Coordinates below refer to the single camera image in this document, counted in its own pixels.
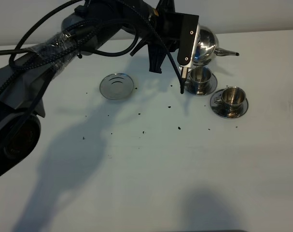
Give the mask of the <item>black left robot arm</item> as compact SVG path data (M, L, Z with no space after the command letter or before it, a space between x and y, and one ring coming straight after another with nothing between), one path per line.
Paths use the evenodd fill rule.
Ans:
M62 29L42 44L24 48L30 35L50 17L75 5ZM150 71L160 72L165 57L179 49L186 14L175 11L172 0L153 8L142 0L70 0L55 8L18 42L0 68L0 176L24 160L41 133L45 116L42 98L51 81L74 59L134 55L149 47Z

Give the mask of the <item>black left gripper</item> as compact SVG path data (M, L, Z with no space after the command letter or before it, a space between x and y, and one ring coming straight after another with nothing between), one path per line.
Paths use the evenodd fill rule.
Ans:
M157 7L153 8L143 0L136 1L137 10L152 25L167 48L180 47L181 19L182 14L175 12L174 0L160 0ZM161 65L166 57L166 51L160 46L159 40L150 32L149 27L140 22L141 41L136 48L148 45L149 71L161 73Z

